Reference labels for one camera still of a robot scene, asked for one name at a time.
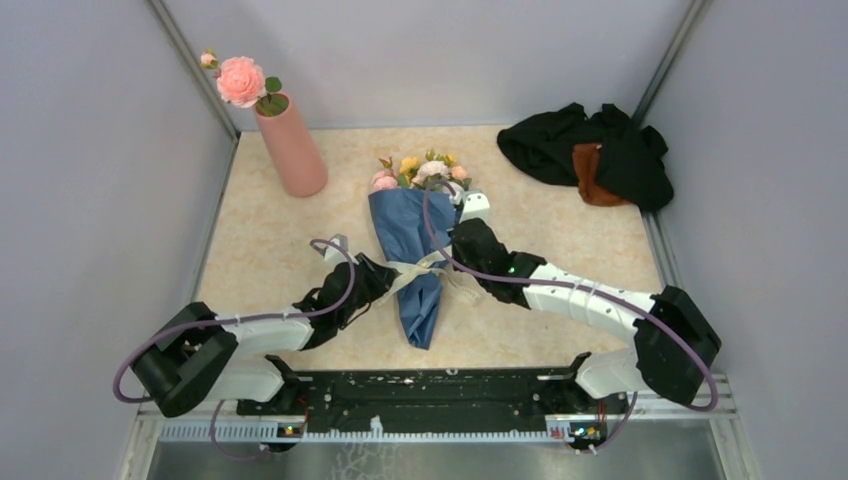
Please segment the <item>mixed flower bouquet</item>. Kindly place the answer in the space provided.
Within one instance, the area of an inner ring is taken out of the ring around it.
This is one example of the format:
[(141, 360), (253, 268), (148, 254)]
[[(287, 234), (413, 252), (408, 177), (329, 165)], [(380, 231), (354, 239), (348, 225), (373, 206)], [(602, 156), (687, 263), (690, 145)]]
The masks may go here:
[(468, 191), (473, 179), (468, 170), (452, 154), (429, 149), (423, 158), (379, 158), (380, 170), (370, 181), (372, 192), (407, 188), (436, 190), (455, 195)]

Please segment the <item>blue wrapping paper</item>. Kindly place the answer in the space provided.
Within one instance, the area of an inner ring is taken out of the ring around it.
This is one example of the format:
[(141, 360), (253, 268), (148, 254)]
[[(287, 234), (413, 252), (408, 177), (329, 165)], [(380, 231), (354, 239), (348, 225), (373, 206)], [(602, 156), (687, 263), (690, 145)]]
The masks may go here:
[[(456, 207), (446, 193), (394, 188), (368, 196), (375, 234), (384, 258), (389, 262), (416, 265), (449, 245), (448, 231), (458, 218)], [(443, 285), (437, 268), (444, 260), (430, 261), (427, 270), (396, 293), (399, 319), (410, 345), (428, 349), (437, 324)]]

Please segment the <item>cream ribbon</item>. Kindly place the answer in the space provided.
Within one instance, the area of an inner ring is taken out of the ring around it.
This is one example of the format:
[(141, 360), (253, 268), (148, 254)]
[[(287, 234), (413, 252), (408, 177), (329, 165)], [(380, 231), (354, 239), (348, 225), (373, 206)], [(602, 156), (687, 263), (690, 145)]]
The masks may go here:
[(481, 299), (481, 295), (467, 286), (459, 273), (449, 271), (446, 267), (439, 266), (441, 262), (446, 260), (447, 258), (442, 253), (434, 251), (425, 257), (422, 257), (414, 264), (399, 261), (386, 261), (384, 263), (380, 263), (380, 266), (384, 266), (395, 271), (397, 276), (393, 280), (388, 291), (377, 300), (374, 300), (373, 304), (375, 306), (385, 304), (393, 295), (410, 285), (414, 280), (429, 274), (436, 275), (441, 280), (447, 282), (447, 287), (445, 287), (444, 290), (451, 298), (471, 306), (478, 304)]

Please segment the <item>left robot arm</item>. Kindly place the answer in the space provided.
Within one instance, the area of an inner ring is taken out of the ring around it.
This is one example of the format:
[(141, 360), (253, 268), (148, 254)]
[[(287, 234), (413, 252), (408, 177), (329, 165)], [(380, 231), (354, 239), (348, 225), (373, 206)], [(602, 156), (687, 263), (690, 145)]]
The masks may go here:
[(358, 254), (279, 313), (223, 320), (205, 303), (191, 303), (132, 356), (128, 368), (167, 418), (205, 401), (236, 401), (243, 415), (288, 413), (300, 399), (300, 381), (280, 353), (332, 340), (386, 295), (398, 275)]

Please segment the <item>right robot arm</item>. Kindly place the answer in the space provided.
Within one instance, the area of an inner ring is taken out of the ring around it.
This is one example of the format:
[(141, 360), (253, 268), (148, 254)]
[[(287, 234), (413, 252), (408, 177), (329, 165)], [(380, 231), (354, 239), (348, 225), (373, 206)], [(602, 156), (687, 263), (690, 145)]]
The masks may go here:
[[(718, 386), (710, 368), (722, 342), (691, 296), (667, 285), (659, 293), (614, 288), (566, 272), (545, 258), (510, 251), (481, 219), (463, 221), (450, 234), (451, 262), (498, 301), (564, 315), (625, 343), (577, 361), (563, 398), (576, 412), (590, 411), (613, 393), (650, 390), (692, 410), (713, 409)], [(696, 404), (702, 386), (707, 404)]]

